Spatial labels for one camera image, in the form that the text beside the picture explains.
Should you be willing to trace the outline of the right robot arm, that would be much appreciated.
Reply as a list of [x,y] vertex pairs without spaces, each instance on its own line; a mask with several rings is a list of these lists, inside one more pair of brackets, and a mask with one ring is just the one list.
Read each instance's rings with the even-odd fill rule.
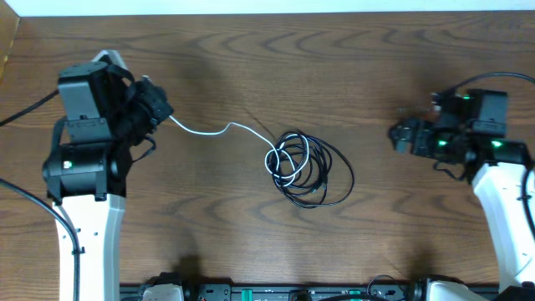
[[534,160],[509,140],[508,95],[469,89],[436,96],[436,120],[409,118],[389,131],[398,152],[432,159],[436,171],[461,165],[481,203],[497,257],[499,300],[534,298]]

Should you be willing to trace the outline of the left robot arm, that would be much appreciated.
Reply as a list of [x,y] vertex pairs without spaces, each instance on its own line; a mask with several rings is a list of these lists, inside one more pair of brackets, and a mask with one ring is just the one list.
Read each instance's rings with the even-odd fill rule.
[[120,297],[120,229],[132,147],[173,112],[164,90],[108,59],[59,75],[66,116],[53,128],[43,178],[59,239],[59,297]]

